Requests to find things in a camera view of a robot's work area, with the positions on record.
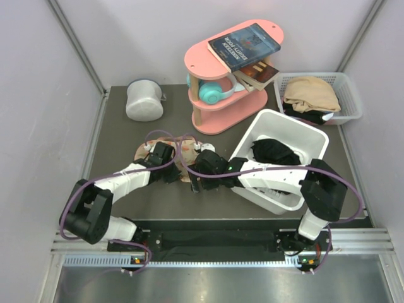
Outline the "floral mesh laundry bag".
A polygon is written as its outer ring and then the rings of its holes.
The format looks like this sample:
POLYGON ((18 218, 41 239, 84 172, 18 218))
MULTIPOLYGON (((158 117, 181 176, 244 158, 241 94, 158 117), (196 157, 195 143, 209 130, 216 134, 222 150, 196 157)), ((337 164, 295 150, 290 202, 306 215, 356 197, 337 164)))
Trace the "floral mesh laundry bag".
MULTIPOLYGON (((179 143, 181 140, 180 137, 175 137, 175 139, 173 140, 172 138, 169 137, 159 137, 156 140, 150 140, 147 141, 147 143, 151 146, 154 147, 157 142, 163 142, 166 143, 170 146, 175 147, 175 142, 179 143)), ((192 136, 186 136, 184 138, 184 140, 182 141, 182 145, 181 145, 181 155, 182 158, 184 159, 186 165, 192 165, 194 164, 196 157, 198 155, 195 146, 199 146, 201 147, 203 143, 198 141, 197 143, 195 143, 195 140, 192 136)), ((145 149, 145 144, 142 143, 138 149, 136 150, 136 153, 134 154, 134 160, 140 159, 140 158, 145 158, 148 154, 148 151, 145 149)), ((180 180, 182 182, 187 182, 190 183, 191 180, 189 178, 189 174, 188 171, 185 169, 185 167, 183 166, 182 162, 177 158, 175 160, 175 165, 177 166, 177 168, 181 171, 180 174, 180 180)))

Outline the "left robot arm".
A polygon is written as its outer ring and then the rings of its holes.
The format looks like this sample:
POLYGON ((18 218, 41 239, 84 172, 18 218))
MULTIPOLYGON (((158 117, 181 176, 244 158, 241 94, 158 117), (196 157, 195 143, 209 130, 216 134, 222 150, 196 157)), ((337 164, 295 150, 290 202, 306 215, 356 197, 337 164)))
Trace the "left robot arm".
POLYGON ((175 145, 159 141, 147 148, 146 157, 134 160, 125 169, 90 181, 82 179, 74 185, 59 219, 64 239, 81 239, 89 244, 118 240, 132 251, 141 247, 140 228, 130 219, 113 217, 113 204, 159 180, 174 182, 181 174, 175 164, 175 145))

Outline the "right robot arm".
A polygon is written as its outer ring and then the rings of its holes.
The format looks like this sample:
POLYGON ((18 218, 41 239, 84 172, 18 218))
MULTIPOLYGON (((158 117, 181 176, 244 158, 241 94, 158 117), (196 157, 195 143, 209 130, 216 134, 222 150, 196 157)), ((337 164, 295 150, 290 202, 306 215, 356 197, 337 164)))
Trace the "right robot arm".
POLYGON ((307 205, 294 235, 278 241, 281 251, 303 251, 314 246, 321 231, 340 219, 347 186, 323 160, 309 165, 287 167, 259 163, 243 157, 226 160, 211 150, 203 150, 189 168, 189 175, 203 188, 264 189, 294 194, 307 205))

